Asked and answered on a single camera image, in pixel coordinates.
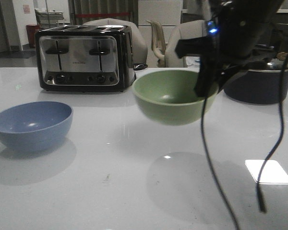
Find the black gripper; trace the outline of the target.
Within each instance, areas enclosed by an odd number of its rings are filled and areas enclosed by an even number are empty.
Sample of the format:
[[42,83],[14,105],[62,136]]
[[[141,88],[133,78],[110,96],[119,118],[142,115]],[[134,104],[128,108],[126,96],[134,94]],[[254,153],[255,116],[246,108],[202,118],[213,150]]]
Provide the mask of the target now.
[[[220,4],[205,23],[206,36],[178,41],[179,58],[200,56],[194,91],[198,97],[218,94],[250,69],[265,70],[275,51],[258,41],[276,14],[281,0],[231,0]],[[233,65],[222,70],[218,67]]]

